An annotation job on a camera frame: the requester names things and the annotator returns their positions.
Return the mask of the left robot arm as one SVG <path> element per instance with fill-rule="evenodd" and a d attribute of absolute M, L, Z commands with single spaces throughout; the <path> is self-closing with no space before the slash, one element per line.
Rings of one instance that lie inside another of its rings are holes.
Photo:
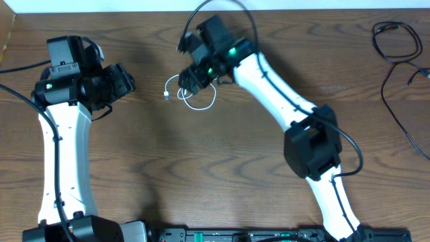
<path fill-rule="evenodd" d="M 86 37 L 47 41 L 51 67 L 31 93 L 44 137 L 44 191 L 38 226 L 23 241 L 124 241 L 121 226 L 97 215 L 89 171 L 89 129 L 98 110 L 133 92 L 120 63 L 102 66 L 100 46 Z"/>

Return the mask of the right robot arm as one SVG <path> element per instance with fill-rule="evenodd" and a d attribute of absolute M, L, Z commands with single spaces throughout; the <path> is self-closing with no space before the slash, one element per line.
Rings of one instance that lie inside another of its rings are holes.
<path fill-rule="evenodd" d="M 235 38 L 219 16 L 199 24 L 195 34 L 183 31 L 178 51 L 193 63 L 179 74 L 180 88 L 197 94 L 213 81 L 230 76 L 276 120 L 284 133 L 284 159 L 310 186 L 325 231 L 336 241 L 365 241 L 366 232 L 354 215 L 342 179 L 355 171 L 341 170 L 341 139 L 329 106 L 318 107 L 294 91 L 269 65 L 258 41 Z"/>

